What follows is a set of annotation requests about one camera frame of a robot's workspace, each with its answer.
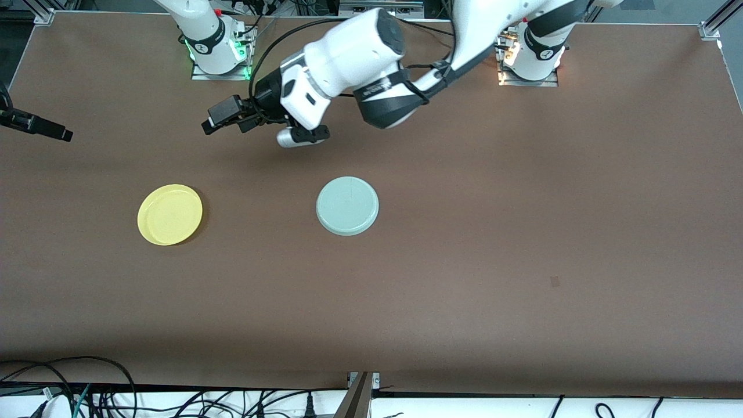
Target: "light blue plate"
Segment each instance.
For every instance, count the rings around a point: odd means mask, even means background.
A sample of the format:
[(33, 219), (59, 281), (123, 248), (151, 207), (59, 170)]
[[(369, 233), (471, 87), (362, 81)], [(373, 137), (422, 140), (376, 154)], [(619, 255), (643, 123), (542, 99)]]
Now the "light blue plate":
[(317, 218), (333, 234), (361, 234), (372, 226), (378, 213), (377, 192), (356, 177), (339, 177), (327, 183), (317, 197)]

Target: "yellow plate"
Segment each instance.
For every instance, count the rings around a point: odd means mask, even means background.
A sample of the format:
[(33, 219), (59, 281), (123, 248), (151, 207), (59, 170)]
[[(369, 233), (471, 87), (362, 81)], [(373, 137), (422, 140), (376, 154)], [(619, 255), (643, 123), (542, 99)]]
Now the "yellow plate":
[(157, 245), (183, 242), (201, 223), (198, 194), (182, 184), (162, 186), (144, 199), (137, 215), (142, 237)]

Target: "black band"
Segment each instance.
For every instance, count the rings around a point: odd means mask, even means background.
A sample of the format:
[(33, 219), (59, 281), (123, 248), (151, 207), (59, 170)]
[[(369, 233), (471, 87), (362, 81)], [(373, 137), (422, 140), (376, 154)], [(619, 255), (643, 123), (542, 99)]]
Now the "black band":
[(217, 28), (217, 31), (210, 37), (206, 39), (202, 39), (200, 41), (194, 40), (189, 38), (188, 36), (184, 35), (184, 38), (186, 38), (186, 42), (188, 42), (188, 45), (191, 45), (191, 49), (201, 55), (209, 55), (212, 53), (212, 49), (220, 42), (222, 42), (222, 39), (224, 39), (224, 21), (222, 19), (219, 20), (219, 28)]
[(379, 80), (371, 84), (367, 84), (361, 89), (354, 90), (354, 96), (356, 97), (356, 100), (364, 101), (370, 97), (376, 96), (379, 93), (384, 93), (392, 87), (395, 87), (397, 84), (405, 83), (408, 80), (410, 80), (410, 71), (399, 70), (398, 72), (392, 73), (387, 77), (380, 78)]
[(536, 41), (536, 39), (534, 39), (534, 35), (531, 33), (531, 29), (529, 28), (526, 28), (526, 30), (524, 31), (524, 38), (526, 40), (526, 45), (529, 47), (529, 49), (534, 51), (536, 58), (539, 61), (551, 60), (552, 57), (554, 57), (555, 54), (557, 54), (559, 50), (562, 49), (562, 46), (565, 44), (563, 42), (552, 47), (540, 44)]

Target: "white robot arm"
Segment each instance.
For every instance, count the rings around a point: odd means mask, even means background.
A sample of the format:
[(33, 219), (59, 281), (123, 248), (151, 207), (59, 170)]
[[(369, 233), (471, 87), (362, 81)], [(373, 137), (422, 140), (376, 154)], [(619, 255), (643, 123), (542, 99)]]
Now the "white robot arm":
[(351, 89), (367, 123), (391, 128), (478, 65), (493, 51), (496, 37), (524, 18), (523, 41), (507, 64), (521, 77), (541, 80), (557, 66), (570, 29), (590, 1), (454, 1), (452, 53), (415, 81), (400, 64), (405, 45), (397, 19), (383, 9), (367, 10), (284, 60), (256, 83), (251, 100), (232, 96), (212, 107), (202, 127), (210, 134), (237, 123), (247, 132), (281, 121), (288, 125), (277, 135), (283, 147), (317, 144), (329, 135), (320, 122), (331, 99)]
[(244, 48), (237, 46), (245, 40), (245, 23), (218, 14), (209, 0), (155, 2), (178, 24), (193, 61), (205, 73), (224, 74), (245, 61)]

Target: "metal frame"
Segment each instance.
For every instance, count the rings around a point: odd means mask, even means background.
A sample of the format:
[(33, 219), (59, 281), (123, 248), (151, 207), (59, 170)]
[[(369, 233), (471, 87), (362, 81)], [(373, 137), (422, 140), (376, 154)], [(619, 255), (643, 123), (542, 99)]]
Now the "metal frame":
[(33, 20), (35, 25), (51, 25), (55, 10), (67, 10), (59, 0), (23, 0), (23, 2), (36, 17)]
[(699, 35), (705, 41), (717, 40), (719, 28), (743, 8), (743, 0), (728, 0), (707, 20), (699, 24)]
[(375, 378), (374, 374), (373, 372), (357, 373), (333, 418), (369, 418), (374, 384), (379, 384), (379, 378)]

